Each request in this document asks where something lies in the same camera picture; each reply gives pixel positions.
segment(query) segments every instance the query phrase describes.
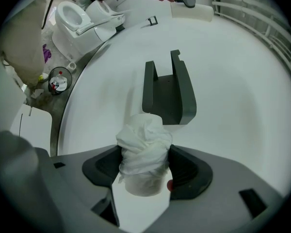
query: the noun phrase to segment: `floor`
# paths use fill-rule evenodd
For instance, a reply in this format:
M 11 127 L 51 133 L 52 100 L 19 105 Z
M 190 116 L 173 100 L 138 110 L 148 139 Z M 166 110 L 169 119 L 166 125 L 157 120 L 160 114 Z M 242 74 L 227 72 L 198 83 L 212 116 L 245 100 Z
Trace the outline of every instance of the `floor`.
M 55 47 L 51 37 L 53 32 L 53 27 L 55 23 L 54 13 L 58 4 L 62 1 L 71 1 L 75 0 L 54 0 L 52 3 L 52 7 L 48 14 L 48 20 L 45 25 L 45 28 L 42 30 L 42 41 L 43 44 L 46 44 L 46 48 L 51 51 L 52 57 L 47 61 L 44 72 L 49 74 L 52 69 L 55 67 L 66 67 L 69 64 L 69 61 L 57 50 Z M 47 111 L 52 116 L 52 128 L 51 128 L 51 139 L 50 139 L 50 154 L 51 156 L 57 155 L 57 145 L 58 145 L 58 135 L 59 128 L 61 125 L 61 119 L 64 113 L 65 105 L 69 99 L 70 93 L 78 80 L 80 74 L 85 68 L 86 64 L 98 50 L 95 49 L 92 52 L 88 53 L 81 60 L 79 60 L 77 64 L 77 69 L 72 73 L 72 85 L 71 87 L 58 96 L 52 96 L 48 91 L 48 83 L 38 84 L 37 89 L 44 89 L 44 93 L 38 97 L 37 99 L 32 99 L 30 97 L 32 91 L 29 89 L 25 90 L 25 94 L 27 95 L 27 102 L 30 106 Z

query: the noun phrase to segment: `toilet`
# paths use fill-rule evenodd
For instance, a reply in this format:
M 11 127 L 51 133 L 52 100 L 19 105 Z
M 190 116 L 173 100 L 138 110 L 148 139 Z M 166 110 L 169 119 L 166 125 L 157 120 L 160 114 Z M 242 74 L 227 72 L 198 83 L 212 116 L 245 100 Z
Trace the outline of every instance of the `toilet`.
M 125 21 L 125 15 L 112 11 L 108 5 L 93 2 L 85 12 L 78 5 L 61 2 L 55 12 L 56 26 L 52 36 L 57 49 L 70 61 L 106 42 Z

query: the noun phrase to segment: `white railing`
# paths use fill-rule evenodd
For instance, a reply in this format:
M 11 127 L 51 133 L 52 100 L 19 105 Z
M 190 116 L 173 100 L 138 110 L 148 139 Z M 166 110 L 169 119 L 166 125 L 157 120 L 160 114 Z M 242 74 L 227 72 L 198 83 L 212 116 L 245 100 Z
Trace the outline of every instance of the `white railing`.
M 287 29 L 291 30 L 288 20 L 282 14 L 280 14 L 278 11 L 276 11 L 275 9 L 273 9 L 273 8 L 263 4 L 263 3 L 260 3 L 258 1 L 255 1 L 255 0 L 232 0 L 232 1 L 242 2 L 242 5 L 240 6 L 240 5 L 236 5 L 233 3 L 220 2 L 217 0 L 213 0 L 212 4 L 215 6 L 214 13 L 216 15 L 220 15 L 220 16 L 228 18 L 234 22 L 237 22 L 238 24 L 242 25 L 246 29 L 252 31 L 256 36 L 258 36 L 264 42 L 266 42 L 268 44 L 268 46 L 275 51 L 276 54 L 278 54 L 278 56 L 282 59 L 282 61 L 286 64 L 286 66 L 291 71 L 291 50 L 290 50 L 289 46 L 287 46 L 287 43 L 291 44 L 291 34 L 284 28 L 284 27 L 286 27 Z M 261 14 L 258 11 L 255 11 L 253 9 L 248 9 L 246 7 L 247 4 L 255 6 L 255 7 L 263 10 L 267 14 L 267 16 Z M 265 32 L 259 32 L 258 30 L 251 27 L 250 25 L 246 24 L 243 21 L 240 21 L 236 18 L 233 18 L 231 16 L 220 13 L 219 6 L 220 7 L 227 7 L 227 8 L 231 8 L 231 9 L 240 11 L 244 15 L 247 14 L 247 15 L 253 16 L 253 17 L 263 21 L 264 23 L 266 23 L 268 25 L 267 30 Z M 275 18 L 284 27 L 279 25 L 276 21 L 274 21 Z M 278 39 L 274 35 L 270 35 L 271 29 L 275 29 L 278 33 L 280 33 L 286 39 L 286 43 L 282 42 L 280 39 Z

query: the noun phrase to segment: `white cup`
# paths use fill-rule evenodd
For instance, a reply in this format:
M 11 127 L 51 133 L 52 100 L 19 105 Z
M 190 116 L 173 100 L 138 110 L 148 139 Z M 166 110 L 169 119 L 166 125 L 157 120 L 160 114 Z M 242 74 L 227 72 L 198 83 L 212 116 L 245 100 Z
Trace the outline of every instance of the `white cup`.
M 125 189 L 139 197 L 150 197 L 162 191 L 164 177 L 154 177 L 150 173 L 135 174 L 125 177 Z
M 68 69 L 69 72 L 73 73 L 77 69 L 77 65 L 74 62 L 70 62 L 69 65 L 67 65 L 66 69 Z

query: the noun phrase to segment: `gray plastic holder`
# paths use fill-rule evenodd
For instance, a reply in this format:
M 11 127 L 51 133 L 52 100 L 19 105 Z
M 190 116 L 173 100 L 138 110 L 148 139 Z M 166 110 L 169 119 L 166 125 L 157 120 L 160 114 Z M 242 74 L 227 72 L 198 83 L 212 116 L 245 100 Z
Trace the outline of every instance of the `gray plastic holder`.
M 172 75 L 158 77 L 154 61 L 145 64 L 142 110 L 160 116 L 163 125 L 188 124 L 196 116 L 195 94 L 180 51 L 170 53 Z

